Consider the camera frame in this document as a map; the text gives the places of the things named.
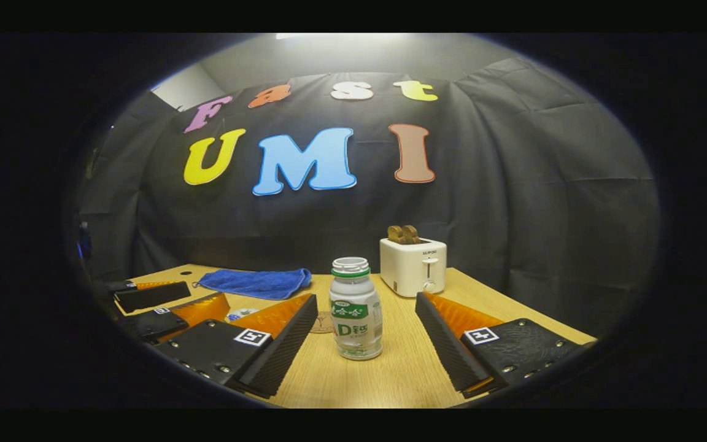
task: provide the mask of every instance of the plastic bottle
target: plastic bottle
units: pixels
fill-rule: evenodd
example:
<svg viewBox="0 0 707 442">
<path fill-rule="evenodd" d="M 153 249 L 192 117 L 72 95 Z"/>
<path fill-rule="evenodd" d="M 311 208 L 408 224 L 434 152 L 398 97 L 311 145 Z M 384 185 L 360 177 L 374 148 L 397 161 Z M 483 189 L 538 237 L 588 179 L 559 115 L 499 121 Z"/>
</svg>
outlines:
<svg viewBox="0 0 707 442">
<path fill-rule="evenodd" d="M 368 261 L 346 257 L 337 258 L 331 265 L 334 280 L 329 289 L 329 300 L 337 352 L 356 360 L 381 355 L 384 317 L 381 298 L 370 279 Z"/>
</svg>

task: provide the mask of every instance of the blue letter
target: blue letter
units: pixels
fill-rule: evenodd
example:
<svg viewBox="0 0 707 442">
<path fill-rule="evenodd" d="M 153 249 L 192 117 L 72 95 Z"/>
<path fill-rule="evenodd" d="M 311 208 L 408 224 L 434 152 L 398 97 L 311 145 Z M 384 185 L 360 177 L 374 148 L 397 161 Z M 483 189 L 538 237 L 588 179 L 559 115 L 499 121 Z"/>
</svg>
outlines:
<svg viewBox="0 0 707 442">
<path fill-rule="evenodd" d="M 283 183 L 277 181 L 277 169 L 293 190 L 304 184 L 307 174 L 315 165 L 315 176 L 309 180 L 309 186 L 315 190 L 329 188 L 348 188 L 356 184 L 356 177 L 348 172 L 346 153 L 348 137 L 353 129 L 330 128 L 318 132 L 304 152 L 288 135 L 264 138 L 258 143 L 263 148 L 261 163 L 261 181 L 253 187 L 258 196 L 274 195 L 283 190 Z"/>
</svg>

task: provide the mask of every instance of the small blue object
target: small blue object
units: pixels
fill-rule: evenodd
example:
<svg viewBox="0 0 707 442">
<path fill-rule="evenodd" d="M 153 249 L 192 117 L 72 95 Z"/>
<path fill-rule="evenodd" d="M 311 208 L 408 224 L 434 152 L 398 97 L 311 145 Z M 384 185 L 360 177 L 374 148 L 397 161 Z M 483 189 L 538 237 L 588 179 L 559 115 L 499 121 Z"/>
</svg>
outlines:
<svg viewBox="0 0 707 442">
<path fill-rule="evenodd" d="M 219 269 L 198 282 L 207 289 L 267 300 L 286 300 L 298 289 L 309 286 L 312 275 L 306 268 L 294 271 L 233 271 Z"/>
</svg>

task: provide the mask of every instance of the toaster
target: toaster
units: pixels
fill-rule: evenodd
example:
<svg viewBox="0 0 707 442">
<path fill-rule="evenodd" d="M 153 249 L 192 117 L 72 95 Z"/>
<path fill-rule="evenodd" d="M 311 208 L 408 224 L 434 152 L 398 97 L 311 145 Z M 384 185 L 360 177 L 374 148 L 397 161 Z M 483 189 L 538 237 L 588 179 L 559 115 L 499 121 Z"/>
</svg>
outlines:
<svg viewBox="0 0 707 442">
<path fill-rule="evenodd" d="M 418 244 L 381 240 L 381 279 L 401 297 L 415 298 L 423 289 L 438 293 L 446 285 L 446 244 L 419 239 Z"/>
</svg>

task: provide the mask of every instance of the wooden table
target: wooden table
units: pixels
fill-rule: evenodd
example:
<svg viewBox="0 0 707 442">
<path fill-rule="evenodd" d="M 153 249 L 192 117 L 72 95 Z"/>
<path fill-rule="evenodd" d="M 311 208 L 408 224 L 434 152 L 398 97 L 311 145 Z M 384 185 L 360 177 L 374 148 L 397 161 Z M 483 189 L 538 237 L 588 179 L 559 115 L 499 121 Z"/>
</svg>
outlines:
<svg viewBox="0 0 707 442">
<path fill-rule="evenodd" d="M 197 282 L 218 268 L 186 264 L 141 277 L 133 282 Z M 309 288 L 297 294 L 316 293 L 318 311 L 329 310 L 330 274 L 314 274 Z M 381 295 L 384 312 L 384 352 L 368 361 L 351 361 L 334 348 L 332 333 L 310 333 L 288 370 L 277 395 L 268 400 L 284 408 L 448 408 L 468 400 L 454 390 L 421 321 L 416 316 L 415 299 L 393 293 L 378 274 L 371 275 Z M 191 298 L 163 307 L 173 308 L 189 300 L 215 293 L 202 286 L 191 287 Z M 231 310 L 263 309 L 280 301 L 262 300 L 226 293 Z M 450 300 L 490 314 L 505 322 L 528 318 L 542 327 L 578 344 L 595 338 L 544 316 L 494 291 L 463 272 L 449 268 L 446 289 L 441 294 Z M 130 314 L 151 309 L 137 310 Z"/>
</svg>

